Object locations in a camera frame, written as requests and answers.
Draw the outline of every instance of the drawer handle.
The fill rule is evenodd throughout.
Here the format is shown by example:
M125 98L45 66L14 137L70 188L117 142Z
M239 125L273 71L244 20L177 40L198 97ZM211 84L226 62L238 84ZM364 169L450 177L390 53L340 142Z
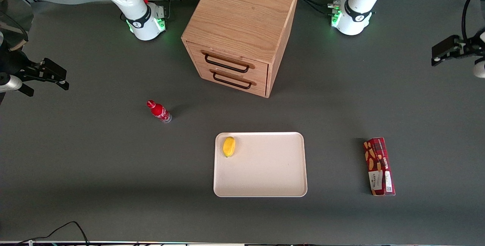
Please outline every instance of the drawer handle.
M241 70L241 69L234 68L234 67L231 67L231 66L227 66L227 65L224 65L224 64L221 64L221 63L217 63L215 61L211 61L211 60L207 59L209 57L209 55L208 54L205 54L205 55L206 55L206 57L205 57L206 62L210 63L212 65L216 65L216 66L219 66L219 67L222 67L222 68L233 70L233 71L238 72L238 73L247 73L249 71L249 65L246 65L246 69Z
M225 83L225 84L229 84L229 85L232 85L232 86L234 86L234 87L241 88L241 89L249 89L249 88L251 87L251 85L253 84L252 82L245 82L245 81L244 81L244 83L248 83L249 85L248 85L248 86L243 86L243 85L239 85L239 84L236 84L236 83L229 82L229 81L227 81L227 80L222 80L222 79L219 79L219 78L215 77L216 75L220 75L220 74L218 74L218 73L216 73L216 72L213 72L213 78L214 78L214 80L215 80L215 81L223 82L223 83Z

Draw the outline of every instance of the white tray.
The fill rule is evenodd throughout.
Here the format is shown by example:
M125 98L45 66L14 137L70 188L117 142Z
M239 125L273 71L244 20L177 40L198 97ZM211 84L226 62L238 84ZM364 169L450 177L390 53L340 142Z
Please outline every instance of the white tray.
M236 140L224 156L226 137ZM298 132L224 132L215 138L214 193L220 197L302 197L307 193L303 136Z

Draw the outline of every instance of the wooden cabinet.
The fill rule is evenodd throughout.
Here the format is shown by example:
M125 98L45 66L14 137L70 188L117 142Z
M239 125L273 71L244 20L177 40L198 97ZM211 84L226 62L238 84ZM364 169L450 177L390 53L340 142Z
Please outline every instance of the wooden cabinet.
M182 42L201 78L269 97L297 0L200 0Z

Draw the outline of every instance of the bottle cap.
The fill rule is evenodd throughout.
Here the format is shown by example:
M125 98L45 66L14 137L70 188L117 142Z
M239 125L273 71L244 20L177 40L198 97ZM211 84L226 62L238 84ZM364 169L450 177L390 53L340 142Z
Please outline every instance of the bottle cap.
M147 106L148 106L149 108L154 108L154 107L155 107L155 105L156 105L155 101L153 101L153 100L149 100L149 101L147 101Z

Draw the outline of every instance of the gray tabletop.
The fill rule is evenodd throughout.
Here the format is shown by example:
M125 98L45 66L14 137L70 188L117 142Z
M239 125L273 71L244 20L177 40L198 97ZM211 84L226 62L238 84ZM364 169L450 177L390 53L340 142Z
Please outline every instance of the gray tabletop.
M33 82L34 97L0 107L0 238L77 220L99 241L483 244L485 80L472 59L430 65L431 47L460 33L464 1L379 0L355 37L299 2L269 99L199 78L180 40L195 2L174 5L150 42L113 4L36 4L24 51L66 68L70 90ZM473 0L468 35L483 25ZM217 197L220 132L303 134L306 196ZM370 194L362 142L379 136L396 196Z

